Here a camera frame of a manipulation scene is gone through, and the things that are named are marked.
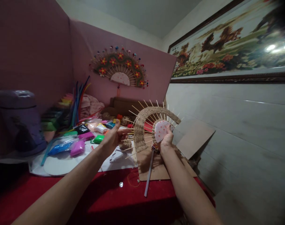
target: pink wall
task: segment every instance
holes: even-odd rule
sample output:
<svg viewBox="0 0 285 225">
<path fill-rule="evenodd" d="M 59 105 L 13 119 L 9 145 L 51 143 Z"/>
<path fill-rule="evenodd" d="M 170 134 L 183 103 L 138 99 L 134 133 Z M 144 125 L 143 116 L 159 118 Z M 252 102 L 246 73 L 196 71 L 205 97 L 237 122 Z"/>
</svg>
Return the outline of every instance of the pink wall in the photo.
<svg viewBox="0 0 285 225">
<path fill-rule="evenodd" d="M 97 51 L 102 52 L 111 45 L 119 48 L 123 45 L 125 49 L 131 50 L 131 53 L 136 53 L 137 57 L 141 58 L 140 63 L 145 65 L 149 86 L 142 89 L 120 85 L 120 97 L 163 102 L 176 63 L 175 56 L 72 19 L 70 30 L 74 78 L 85 82 L 88 75 L 91 75 L 91 85 L 86 91 L 87 94 L 96 97 L 105 105 L 109 104 L 111 97 L 116 96 L 118 84 L 90 72 L 88 64 Z"/>
<path fill-rule="evenodd" d="M 72 82 L 69 18 L 57 2 L 0 0 L 0 90 L 32 91 L 41 113 Z M 0 153 L 8 150 L 5 135 L 0 119 Z"/>
</svg>

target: woven fan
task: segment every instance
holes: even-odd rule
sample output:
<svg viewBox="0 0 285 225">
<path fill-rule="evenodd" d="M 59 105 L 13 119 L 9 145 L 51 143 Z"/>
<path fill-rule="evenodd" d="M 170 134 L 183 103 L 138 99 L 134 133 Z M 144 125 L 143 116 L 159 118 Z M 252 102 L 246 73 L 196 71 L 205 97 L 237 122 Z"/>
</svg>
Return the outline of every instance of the woven fan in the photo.
<svg viewBox="0 0 285 225">
<path fill-rule="evenodd" d="M 159 107 L 158 102 L 157 102 L 157 106 L 153 106 L 152 102 L 151 102 L 151 107 L 148 106 L 148 104 L 145 102 L 146 107 L 144 107 L 141 103 L 140 105 L 143 107 L 143 109 L 141 111 L 139 111 L 138 109 L 136 109 L 134 106 L 133 108 L 136 109 L 139 113 L 135 114 L 133 112 L 131 112 L 129 110 L 129 112 L 131 112 L 132 114 L 136 115 L 136 119 L 134 122 L 132 122 L 134 124 L 134 128 L 131 128 L 133 130 L 133 133 L 130 133 L 128 139 L 127 140 L 133 140 L 134 141 L 134 147 L 128 148 L 123 150 L 127 151 L 129 149 L 133 149 L 134 148 L 134 154 L 137 154 L 145 149 L 147 149 L 148 147 L 152 146 L 153 144 L 159 143 L 163 137 L 166 135 L 167 131 L 166 128 L 169 124 L 172 124 L 175 122 L 176 125 L 175 127 L 184 119 L 180 120 L 178 118 L 178 114 L 177 116 L 173 113 L 174 110 L 171 112 L 167 109 L 164 108 L 164 104 L 163 107 Z M 152 126 L 152 132 L 149 131 L 145 131 L 146 129 L 149 129 L 147 127 L 145 127 L 145 123 L 149 124 L 150 126 Z M 151 135 L 148 137 L 144 136 L 144 133 L 150 133 Z"/>
<path fill-rule="evenodd" d="M 97 56 L 91 60 L 90 70 L 113 82 L 144 89 L 149 85 L 148 80 L 145 81 L 146 70 L 143 64 L 139 64 L 141 59 L 135 59 L 136 53 L 133 53 L 133 57 L 130 53 L 130 50 L 125 52 L 124 48 L 119 51 L 118 46 L 115 47 L 115 52 L 113 46 L 110 47 L 110 52 L 105 48 L 102 53 L 98 51 Z"/>
</svg>

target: framed painting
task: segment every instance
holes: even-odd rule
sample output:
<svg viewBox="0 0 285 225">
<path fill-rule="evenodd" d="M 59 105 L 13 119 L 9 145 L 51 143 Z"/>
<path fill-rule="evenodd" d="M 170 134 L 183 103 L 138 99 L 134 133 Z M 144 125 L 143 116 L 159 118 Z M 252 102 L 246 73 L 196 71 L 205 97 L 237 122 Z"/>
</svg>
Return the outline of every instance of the framed painting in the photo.
<svg viewBox="0 0 285 225">
<path fill-rule="evenodd" d="M 169 46 L 171 83 L 285 83 L 285 6 L 234 0 Z"/>
</svg>

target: hand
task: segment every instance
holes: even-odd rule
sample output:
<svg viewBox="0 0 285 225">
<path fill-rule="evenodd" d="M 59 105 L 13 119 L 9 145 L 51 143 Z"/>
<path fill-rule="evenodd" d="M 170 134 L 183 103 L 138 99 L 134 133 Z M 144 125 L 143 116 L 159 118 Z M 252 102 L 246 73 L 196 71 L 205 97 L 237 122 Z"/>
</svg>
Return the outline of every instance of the hand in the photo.
<svg viewBox="0 0 285 225">
<path fill-rule="evenodd" d="M 170 148 L 174 148 L 174 145 L 172 144 L 174 135 L 170 129 L 171 125 L 167 127 L 167 134 L 164 136 L 163 140 L 159 143 L 159 150 L 166 150 Z"/>
<path fill-rule="evenodd" d="M 122 140 L 128 138 L 128 133 L 132 130 L 130 129 L 121 129 L 118 130 L 120 127 L 120 121 L 117 119 L 115 126 L 107 132 L 106 136 L 100 143 L 100 147 L 102 148 L 102 152 L 104 152 L 105 157 L 108 158 L 114 149 L 121 143 Z"/>
</svg>

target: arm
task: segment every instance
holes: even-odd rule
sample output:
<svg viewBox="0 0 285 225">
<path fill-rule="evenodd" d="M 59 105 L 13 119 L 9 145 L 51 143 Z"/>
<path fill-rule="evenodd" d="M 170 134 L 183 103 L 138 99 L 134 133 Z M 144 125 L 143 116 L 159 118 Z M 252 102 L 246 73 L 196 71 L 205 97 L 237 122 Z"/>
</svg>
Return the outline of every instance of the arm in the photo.
<svg viewBox="0 0 285 225">
<path fill-rule="evenodd" d="M 84 191 L 104 160 L 130 130 L 120 130 L 119 121 L 101 144 L 71 172 L 34 202 L 13 224 L 66 224 Z"/>
<path fill-rule="evenodd" d="M 193 224 L 222 224 L 202 188 L 177 157 L 175 153 L 177 148 L 172 144 L 173 137 L 174 135 L 169 127 L 168 134 L 160 143 L 159 148 L 185 215 Z"/>
</svg>

